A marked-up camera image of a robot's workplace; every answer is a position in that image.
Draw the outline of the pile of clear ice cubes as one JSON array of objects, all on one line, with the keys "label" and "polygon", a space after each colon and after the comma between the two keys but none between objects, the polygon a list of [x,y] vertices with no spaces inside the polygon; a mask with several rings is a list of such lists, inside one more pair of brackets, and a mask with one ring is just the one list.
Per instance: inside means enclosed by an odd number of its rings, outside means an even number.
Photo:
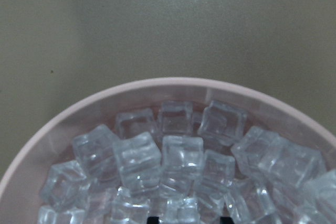
[{"label": "pile of clear ice cubes", "polygon": [[38,223],[335,223],[321,152],[247,116],[219,101],[118,113],[50,167]]}]

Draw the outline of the pink bowl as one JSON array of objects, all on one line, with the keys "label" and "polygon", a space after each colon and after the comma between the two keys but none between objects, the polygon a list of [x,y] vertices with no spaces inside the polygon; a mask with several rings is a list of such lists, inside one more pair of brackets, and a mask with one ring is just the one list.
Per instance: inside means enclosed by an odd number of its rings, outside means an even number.
[{"label": "pink bowl", "polygon": [[335,136],[297,109],[236,84],[200,78],[134,81],[93,94],[62,111],[21,149],[1,180],[1,223],[36,223],[39,191],[50,166],[72,158],[71,140],[99,124],[114,124],[118,112],[157,108],[164,100],[193,101],[198,108],[223,101],[249,113],[258,124],[301,145],[319,149],[335,168]]}]

